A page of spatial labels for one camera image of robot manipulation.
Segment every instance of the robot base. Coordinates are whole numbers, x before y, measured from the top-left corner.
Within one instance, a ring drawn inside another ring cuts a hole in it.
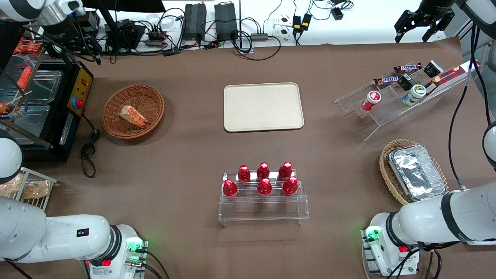
[[[408,252],[400,252],[398,247],[389,239],[386,232],[386,220],[389,213],[379,213],[372,218],[370,226],[362,230],[362,240],[364,242],[365,255],[371,273],[389,276],[391,272],[401,263]],[[365,242],[373,237],[375,241]],[[401,269],[401,275],[414,275],[417,273],[419,263],[419,252],[414,253]],[[394,272],[398,275],[400,268]]]
[[[138,237],[136,231],[128,225],[117,225],[122,234],[121,247],[110,266],[96,267],[90,264],[91,279],[134,279],[141,278],[141,268],[125,265],[125,260],[140,259],[140,254],[129,251],[130,248],[146,248],[146,243]]]

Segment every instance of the brown tablecloth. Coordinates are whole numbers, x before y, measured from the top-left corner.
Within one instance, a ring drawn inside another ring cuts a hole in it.
[[[274,48],[255,49],[264,57]],[[146,84],[164,96],[166,111],[156,131],[132,143],[103,132],[92,158],[97,177],[81,171],[80,147],[90,129],[79,126],[65,164],[28,165],[60,180],[53,189],[48,216],[103,215],[128,224],[150,241],[150,251],[172,279],[363,279],[359,230],[379,212],[396,211],[381,177],[378,156],[394,139],[427,146],[440,163],[451,189],[449,122],[463,86],[447,92],[429,111],[419,112],[393,129],[364,142],[368,135],[355,114],[334,101],[410,61],[435,59],[448,69],[462,63],[456,38],[426,44],[284,47],[263,62],[236,57],[233,49],[184,51],[172,57],[118,58],[89,65],[96,76],[85,114],[102,129],[107,98],[118,89]],[[230,134],[223,128],[223,89],[230,84],[295,82],[300,88],[305,125],[297,131]],[[453,159],[467,187],[495,179],[482,151],[486,128],[484,103],[473,83],[453,132]],[[224,170],[266,161],[272,168],[293,162],[305,185],[310,219],[263,221],[223,227],[217,219]],[[458,244],[441,250],[444,279],[494,278],[492,247]],[[428,255],[419,264],[424,276]],[[152,260],[149,262],[158,268]],[[21,267],[35,279],[83,279],[75,260]],[[21,278],[1,264],[2,278]]]

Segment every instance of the beige tray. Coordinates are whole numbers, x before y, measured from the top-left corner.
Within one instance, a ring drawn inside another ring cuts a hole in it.
[[[291,130],[303,127],[300,90],[293,82],[228,85],[224,128],[229,132]]]

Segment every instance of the display case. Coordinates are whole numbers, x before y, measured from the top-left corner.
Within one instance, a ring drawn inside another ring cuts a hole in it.
[[[251,172],[251,181],[238,180],[238,171],[225,171],[219,196],[219,221],[225,226],[230,221],[251,220],[297,220],[299,224],[309,218],[307,194],[296,170],[292,176],[298,178],[298,189],[292,196],[281,195],[283,182],[277,181],[278,170],[270,170],[272,184],[270,196],[259,197],[256,170]],[[231,179],[238,186],[237,197],[226,197],[222,191],[223,182]]]
[[[415,64],[417,63],[412,61],[407,65]],[[424,86],[433,79],[433,77],[428,76],[423,70],[407,72],[406,74],[408,74],[415,84]],[[404,75],[404,73],[390,72],[381,78],[402,75]],[[365,140],[368,140],[370,137],[393,127],[405,117],[419,111],[420,108],[435,104],[443,96],[444,92],[457,84],[466,81],[467,77],[467,74],[465,74],[442,87],[436,88],[430,94],[415,102],[413,106],[405,105],[405,103],[403,103],[402,99],[408,92],[397,82],[386,85],[376,85],[374,82],[371,82],[337,99],[335,103],[339,104],[345,112],[355,112],[362,119],[365,118],[365,116],[369,116],[372,119],[371,123],[368,123],[368,125],[373,125],[375,130],[365,138]],[[365,111],[362,109],[362,102],[365,101],[366,96],[370,91],[379,92],[381,94],[381,100],[378,104],[374,105],[371,110]]]

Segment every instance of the aluminum foil container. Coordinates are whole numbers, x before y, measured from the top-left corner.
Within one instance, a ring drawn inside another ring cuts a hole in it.
[[[411,201],[427,200],[448,192],[425,146],[416,144],[393,150],[387,158]]]

